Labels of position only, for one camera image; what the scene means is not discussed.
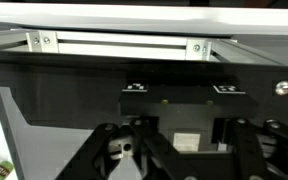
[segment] white label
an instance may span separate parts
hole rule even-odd
[[[197,152],[200,134],[175,133],[174,148],[179,152]]]

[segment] black mechanical component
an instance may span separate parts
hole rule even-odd
[[[228,144],[228,153],[181,154],[150,122],[139,117],[120,130],[113,124],[98,126],[57,180],[108,179],[119,162],[114,144],[122,144],[121,154],[132,151],[145,180],[288,180],[288,126],[282,123],[269,120],[259,128],[246,119],[226,119],[219,141]],[[258,136],[276,139],[271,156],[265,157]]]

